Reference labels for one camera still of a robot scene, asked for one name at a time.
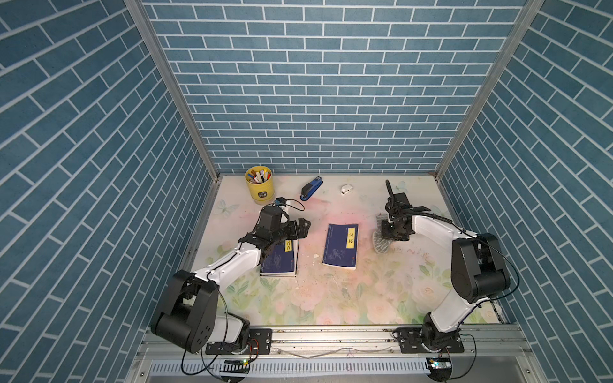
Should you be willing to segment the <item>grey wiping cloth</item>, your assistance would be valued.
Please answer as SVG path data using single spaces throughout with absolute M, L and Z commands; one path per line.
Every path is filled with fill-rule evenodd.
M 388 252 L 392 241 L 387 239 L 390 231 L 390 223 L 387 215 L 378 214 L 376 216 L 377 228 L 373 232 L 372 242 L 375 252 L 382 255 Z

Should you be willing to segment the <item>blue book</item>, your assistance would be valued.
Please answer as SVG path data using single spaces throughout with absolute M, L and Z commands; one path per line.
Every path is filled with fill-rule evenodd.
M 357 266 L 359 225 L 330 224 L 322 263 L 330 267 L 355 270 Z
M 286 240 L 274 247 L 263 260 L 260 276 L 263 278 L 294 278 L 297 275 L 300 240 Z

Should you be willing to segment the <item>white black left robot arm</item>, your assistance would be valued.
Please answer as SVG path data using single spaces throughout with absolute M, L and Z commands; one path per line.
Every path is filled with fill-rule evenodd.
M 238 353 L 249 342 L 250 322 L 225 309 L 218 312 L 222 291 L 271 255 L 286 241 L 305 239 L 311 222 L 291 220 L 286 207 L 268 205 L 254 228 L 228 254 L 197 271 L 177 271 L 168 281 L 150 323 L 151 332 L 192 354 L 212 344 Z

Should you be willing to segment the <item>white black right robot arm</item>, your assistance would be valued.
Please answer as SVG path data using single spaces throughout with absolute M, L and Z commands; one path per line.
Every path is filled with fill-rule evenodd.
M 443 302 L 426 315 L 421 341 L 429 348 L 442 347 L 456 338 L 461 324 L 482 303 L 493 301 L 510 287 L 510 275 L 496 236 L 459 228 L 453 220 L 414 206 L 403 192 L 395 193 L 386 183 L 389 196 L 387 217 L 379 224 L 384 242 L 407 242 L 422 235 L 451 254 L 452 290 Z

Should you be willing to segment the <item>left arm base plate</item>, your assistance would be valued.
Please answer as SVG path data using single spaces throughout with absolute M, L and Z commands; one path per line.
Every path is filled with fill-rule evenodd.
M 271 353 L 272 328 L 250 328 L 232 343 L 208 343 L 204 353 L 215 355 L 268 355 Z

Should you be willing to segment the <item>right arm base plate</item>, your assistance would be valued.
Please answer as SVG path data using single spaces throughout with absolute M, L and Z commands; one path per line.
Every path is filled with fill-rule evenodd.
M 461 354 L 464 345 L 457 331 L 441 333 L 434 328 L 400 327 L 392 331 L 403 354 Z

